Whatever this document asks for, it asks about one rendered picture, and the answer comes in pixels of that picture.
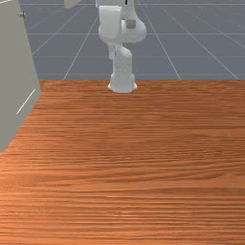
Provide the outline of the pale cabinet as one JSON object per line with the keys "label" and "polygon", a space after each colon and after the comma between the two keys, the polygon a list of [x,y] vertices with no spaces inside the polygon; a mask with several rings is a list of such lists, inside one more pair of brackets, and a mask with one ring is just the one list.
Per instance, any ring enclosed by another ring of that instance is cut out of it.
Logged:
{"label": "pale cabinet", "polygon": [[0,0],[0,152],[4,152],[41,91],[19,0]]}

